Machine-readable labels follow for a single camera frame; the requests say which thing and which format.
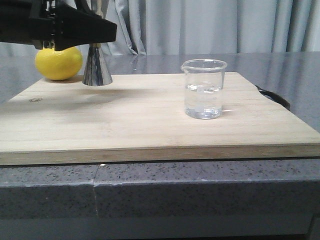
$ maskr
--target yellow lemon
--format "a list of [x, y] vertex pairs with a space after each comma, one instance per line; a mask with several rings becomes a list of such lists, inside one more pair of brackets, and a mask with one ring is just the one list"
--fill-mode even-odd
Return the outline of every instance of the yellow lemon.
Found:
[[35, 56], [36, 69], [47, 79], [65, 80], [76, 75], [82, 67], [82, 54], [76, 47], [62, 51], [44, 48]]

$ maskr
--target curtain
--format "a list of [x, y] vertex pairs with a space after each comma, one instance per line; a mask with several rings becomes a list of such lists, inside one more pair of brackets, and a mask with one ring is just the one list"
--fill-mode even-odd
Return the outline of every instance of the curtain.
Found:
[[[110, 0], [106, 19], [118, 26], [109, 55], [320, 51], [320, 0]], [[0, 56], [35, 52], [0, 43]]]

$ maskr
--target cutting board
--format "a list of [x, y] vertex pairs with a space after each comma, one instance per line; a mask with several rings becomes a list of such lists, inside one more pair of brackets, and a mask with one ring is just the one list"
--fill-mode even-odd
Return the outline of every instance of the cutting board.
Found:
[[184, 74], [41, 79], [0, 105], [0, 165], [320, 156], [320, 134], [225, 74], [216, 119], [184, 113]]

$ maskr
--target countertop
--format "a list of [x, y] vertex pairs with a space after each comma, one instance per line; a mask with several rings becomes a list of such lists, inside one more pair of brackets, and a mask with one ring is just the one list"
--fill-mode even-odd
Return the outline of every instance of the countertop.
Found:
[[[281, 95], [320, 132], [320, 52], [105, 56], [113, 75], [181, 73], [184, 61], [199, 58], [226, 61], [227, 72]], [[42, 78], [33, 59], [0, 58], [0, 103]], [[69, 226], [65, 239], [84, 240], [307, 234], [319, 203], [318, 158], [0, 169], [0, 235], [11, 240], [26, 228], [25, 240], [41, 236], [40, 225], [54, 239], [52, 224]]]

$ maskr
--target clear liquid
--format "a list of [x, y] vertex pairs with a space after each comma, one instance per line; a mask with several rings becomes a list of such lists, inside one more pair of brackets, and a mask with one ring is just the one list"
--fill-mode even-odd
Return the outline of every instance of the clear liquid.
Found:
[[212, 84], [185, 86], [185, 113], [196, 119], [215, 119], [222, 112], [221, 87]]

